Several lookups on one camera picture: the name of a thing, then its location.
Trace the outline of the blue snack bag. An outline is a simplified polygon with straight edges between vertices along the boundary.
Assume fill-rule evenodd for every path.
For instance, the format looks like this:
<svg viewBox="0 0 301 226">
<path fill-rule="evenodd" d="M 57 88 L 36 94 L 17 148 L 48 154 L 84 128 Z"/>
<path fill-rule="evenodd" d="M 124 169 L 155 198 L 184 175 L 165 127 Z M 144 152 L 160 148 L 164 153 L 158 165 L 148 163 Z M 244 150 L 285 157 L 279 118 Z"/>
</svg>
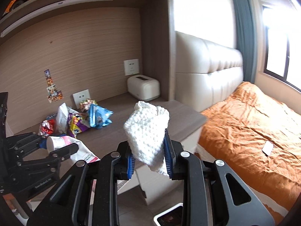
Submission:
<svg viewBox="0 0 301 226">
<path fill-rule="evenodd" d="M 110 120 L 112 114 L 113 111 L 96 104 L 91 104 L 88 111 L 89 124 L 92 128 L 101 129 L 112 123 Z"/>
</svg>

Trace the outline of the clear blue label box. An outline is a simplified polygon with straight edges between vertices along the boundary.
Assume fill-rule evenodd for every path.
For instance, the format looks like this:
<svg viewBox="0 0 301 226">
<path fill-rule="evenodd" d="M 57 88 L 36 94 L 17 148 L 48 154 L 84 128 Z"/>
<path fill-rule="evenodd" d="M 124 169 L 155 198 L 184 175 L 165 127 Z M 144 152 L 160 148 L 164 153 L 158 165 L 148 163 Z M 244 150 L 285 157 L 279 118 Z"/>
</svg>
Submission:
<svg viewBox="0 0 301 226">
<path fill-rule="evenodd" d="M 52 119 L 56 119 L 56 116 L 57 116 L 57 113 L 54 113 L 54 114 L 48 115 L 48 116 L 46 117 L 46 120 L 52 120 Z"/>
</svg>

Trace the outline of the red white snack wrapper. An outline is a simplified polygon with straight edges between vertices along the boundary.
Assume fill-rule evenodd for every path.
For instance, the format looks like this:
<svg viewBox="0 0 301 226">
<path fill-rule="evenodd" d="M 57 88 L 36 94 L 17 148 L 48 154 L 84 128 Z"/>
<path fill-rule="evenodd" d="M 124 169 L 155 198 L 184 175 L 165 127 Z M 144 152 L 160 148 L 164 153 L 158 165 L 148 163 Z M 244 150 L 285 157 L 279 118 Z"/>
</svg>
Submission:
<svg viewBox="0 0 301 226">
<path fill-rule="evenodd" d="M 49 136 L 54 134 L 55 131 L 55 119 L 44 120 L 39 127 L 38 135 L 40 136 Z"/>
</svg>

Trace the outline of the orange bed cover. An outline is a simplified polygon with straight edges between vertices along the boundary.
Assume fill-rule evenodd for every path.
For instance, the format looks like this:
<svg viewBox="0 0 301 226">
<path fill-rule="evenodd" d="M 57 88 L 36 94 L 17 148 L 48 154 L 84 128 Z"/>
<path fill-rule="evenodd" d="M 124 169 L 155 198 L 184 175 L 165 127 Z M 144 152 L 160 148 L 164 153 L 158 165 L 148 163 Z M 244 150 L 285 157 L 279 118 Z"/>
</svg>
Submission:
<svg viewBox="0 0 301 226">
<path fill-rule="evenodd" d="M 300 194 L 300 115 L 249 82 L 203 115 L 196 154 L 224 160 L 281 222 Z M 268 157 L 266 141 L 274 144 Z"/>
</svg>

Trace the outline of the white wall socket upper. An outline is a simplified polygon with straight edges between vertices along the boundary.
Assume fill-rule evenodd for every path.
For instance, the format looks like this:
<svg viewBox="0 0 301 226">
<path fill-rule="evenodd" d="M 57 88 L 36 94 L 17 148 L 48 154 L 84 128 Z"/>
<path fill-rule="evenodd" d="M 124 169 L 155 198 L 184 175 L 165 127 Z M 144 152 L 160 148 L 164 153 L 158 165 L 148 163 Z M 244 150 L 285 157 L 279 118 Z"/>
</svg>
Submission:
<svg viewBox="0 0 301 226">
<path fill-rule="evenodd" d="M 124 60 L 125 75 L 139 74 L 139 59 Z"/>
</svg>

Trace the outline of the white square trash bin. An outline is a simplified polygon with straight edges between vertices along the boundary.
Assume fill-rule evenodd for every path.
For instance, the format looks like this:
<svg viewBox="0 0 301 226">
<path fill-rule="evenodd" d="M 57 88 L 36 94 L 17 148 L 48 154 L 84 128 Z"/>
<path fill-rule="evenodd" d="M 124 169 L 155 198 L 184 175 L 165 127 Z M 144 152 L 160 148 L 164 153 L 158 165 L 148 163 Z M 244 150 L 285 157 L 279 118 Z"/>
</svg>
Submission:
<svg viewBox="0 0 301 226">
<path fill-rule="evenodd" d="M 154 216 L 153 222 L 157 226 L 182 225 L 183 203 L 180 202 L 169 209 Z"/>
</svg>

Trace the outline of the white tissue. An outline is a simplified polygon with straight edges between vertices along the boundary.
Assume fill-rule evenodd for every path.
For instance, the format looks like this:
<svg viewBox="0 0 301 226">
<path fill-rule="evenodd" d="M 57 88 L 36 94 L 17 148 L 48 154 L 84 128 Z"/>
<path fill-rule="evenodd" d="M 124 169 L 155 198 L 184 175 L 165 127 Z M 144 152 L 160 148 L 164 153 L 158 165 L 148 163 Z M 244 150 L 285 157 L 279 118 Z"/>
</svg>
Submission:
<svg viewBox="0 0 301 226">
<path fill-rule="evenodd" d="M 163 140 L 168 128 L 169 111 L 161 106 L 138 101 L 123 129 L 135 159 L 151 171 L 167 176 Z"/>
</svg>

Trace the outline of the cartoon stickers on wall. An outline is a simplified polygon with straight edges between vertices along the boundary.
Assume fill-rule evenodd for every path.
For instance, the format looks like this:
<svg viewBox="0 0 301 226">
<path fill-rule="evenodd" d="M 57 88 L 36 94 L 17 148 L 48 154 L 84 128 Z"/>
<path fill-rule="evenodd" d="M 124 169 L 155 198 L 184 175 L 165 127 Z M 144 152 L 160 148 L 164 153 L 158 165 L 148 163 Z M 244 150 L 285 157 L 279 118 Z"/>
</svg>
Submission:
<svg viewBox="0 0 301 226">
<path fill-rule="evenodd" d="M 56 85 L 54 84 L 52 77 L 50 75 L 50 71 L 47 69 L 44 71 L 44 75 L 46 78 L 46 82 L 47 82 L 47 92 L 48 92 L 48 101 L 50 103 L 52 102 L 56 102 L 58 100 L 63 99 L 63 94 L 62 91 L 58 90 Z"/>
</svg>

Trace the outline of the white wall socket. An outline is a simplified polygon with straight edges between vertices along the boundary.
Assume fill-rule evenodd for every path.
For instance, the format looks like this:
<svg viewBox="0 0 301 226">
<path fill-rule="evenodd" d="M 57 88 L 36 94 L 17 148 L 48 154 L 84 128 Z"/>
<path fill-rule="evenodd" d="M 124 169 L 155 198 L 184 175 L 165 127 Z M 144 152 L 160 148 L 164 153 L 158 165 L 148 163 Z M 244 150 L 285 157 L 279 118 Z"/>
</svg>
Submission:
<svg viewBox="0 0 301 226">
<path fill-rule="evenodd" d="M 125 75 L 139 74 L 139 59 L 124 60 Z"/>
<path fill-rule="evenodd" d="M 83 101 L 86 101 L 86 99 L 90 99 L 90 92 L 88 89 L 82 90 L 80 92 L 76 92 L 72 95 L 74 99 L 74 103 L 76 105 L 76 108 L 80 108 L 80 103 Z"/>
</svg>

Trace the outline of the teal curtain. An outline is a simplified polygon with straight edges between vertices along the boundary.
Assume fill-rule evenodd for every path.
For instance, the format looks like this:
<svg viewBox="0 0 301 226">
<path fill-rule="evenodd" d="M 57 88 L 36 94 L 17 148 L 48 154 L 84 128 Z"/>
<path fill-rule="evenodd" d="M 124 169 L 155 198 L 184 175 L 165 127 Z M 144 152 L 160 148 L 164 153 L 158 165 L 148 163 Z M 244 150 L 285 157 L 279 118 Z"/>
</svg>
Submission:
<svg viewBox="0 0 301 226">
<path fill-rule="evenodd" d="M 243 57 L 243 80 L 254 83 L 257 70 L 257 32 L 251 0 L 233 0 L 237 50 Z"/>
</svg>

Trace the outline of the white paper cup wrapper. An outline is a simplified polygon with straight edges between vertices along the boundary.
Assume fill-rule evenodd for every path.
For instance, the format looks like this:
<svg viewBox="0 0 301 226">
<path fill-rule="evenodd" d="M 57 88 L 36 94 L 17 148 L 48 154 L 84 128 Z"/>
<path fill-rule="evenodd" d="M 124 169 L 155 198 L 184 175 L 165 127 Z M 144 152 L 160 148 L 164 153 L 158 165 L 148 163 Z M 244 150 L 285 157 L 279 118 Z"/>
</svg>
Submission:
<svg viewBox="0 0 301 226">
<path fill-rule="evenodd" d="M 46 147 L 49 153 L 65 147 L 67 147 L 67 151 L 73 152 L 78 147 L 77 152 L 70 155 L 67 160 L 71 165 L 79 160 L 84 160 L 86 163 L 100 160 L 82 141 L 71 136 L 49 136 L 46 139 Z"/>
</svg>

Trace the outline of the dark framed window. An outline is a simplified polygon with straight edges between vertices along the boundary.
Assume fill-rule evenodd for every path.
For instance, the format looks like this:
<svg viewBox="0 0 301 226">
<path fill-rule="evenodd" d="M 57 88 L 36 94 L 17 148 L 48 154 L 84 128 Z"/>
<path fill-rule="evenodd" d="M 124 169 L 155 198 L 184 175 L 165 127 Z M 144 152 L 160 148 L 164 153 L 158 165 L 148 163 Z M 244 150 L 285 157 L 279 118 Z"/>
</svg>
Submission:
<svg viewBox="0 0 301 226">
<path fill-rule="evenodd" d="M 284 5 L 263 5 L 265 74 L 300 91 L 300 13 Z"/>
</svg>

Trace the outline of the white wall socket lower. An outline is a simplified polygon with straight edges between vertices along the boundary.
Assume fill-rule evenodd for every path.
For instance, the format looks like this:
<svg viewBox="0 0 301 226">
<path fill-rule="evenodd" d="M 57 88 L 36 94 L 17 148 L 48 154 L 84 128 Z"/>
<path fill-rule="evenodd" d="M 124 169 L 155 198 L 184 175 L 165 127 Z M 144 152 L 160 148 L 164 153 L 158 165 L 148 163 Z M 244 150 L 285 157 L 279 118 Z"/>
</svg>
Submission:
<svg viewBox="0 0 301 226">
<path fill-rule="evenodd" d="M 82 90 L 80 92 L 76 92 L 72 95 L 74 99 L 74 103 L 76 105 L 76 108 L 80 108 L 80 103 L 83 101 L 86 101 L 86 99 L 90 99 L 90 92 L 88 89 Z"/>
</svg>

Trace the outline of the white plastic bag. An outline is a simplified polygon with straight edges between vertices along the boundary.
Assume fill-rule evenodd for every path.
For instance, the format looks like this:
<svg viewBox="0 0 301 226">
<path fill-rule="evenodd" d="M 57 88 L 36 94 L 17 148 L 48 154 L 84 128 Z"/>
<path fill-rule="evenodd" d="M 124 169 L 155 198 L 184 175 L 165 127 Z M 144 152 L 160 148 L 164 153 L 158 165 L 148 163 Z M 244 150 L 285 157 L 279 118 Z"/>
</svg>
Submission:
<svg viewBox="0 0 301 226">
<path fill-rule="evenodd" d="M 66 103 L 63 103 L 59 106 L 57 116 L 56 116 L 56 132 L 63 134 L 67 131 L 67 123 L 69 114 L 77 114 L 78 111 L 67 106 Z"/>
</svg>

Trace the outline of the cream padded headboard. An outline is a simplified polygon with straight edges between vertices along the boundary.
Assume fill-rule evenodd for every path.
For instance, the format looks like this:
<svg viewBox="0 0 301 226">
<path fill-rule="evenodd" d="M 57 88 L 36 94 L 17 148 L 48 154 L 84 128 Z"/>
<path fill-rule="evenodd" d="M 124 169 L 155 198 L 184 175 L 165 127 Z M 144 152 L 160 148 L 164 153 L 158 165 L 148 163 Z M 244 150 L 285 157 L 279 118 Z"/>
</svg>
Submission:
<svg viewBox="0 0 301 226">
<path fill-rule="evenodd" d="M 242 82 L 240 51 L 176 32 L 178 102 L 201 112 L 225 100 Z"/>
</svg>

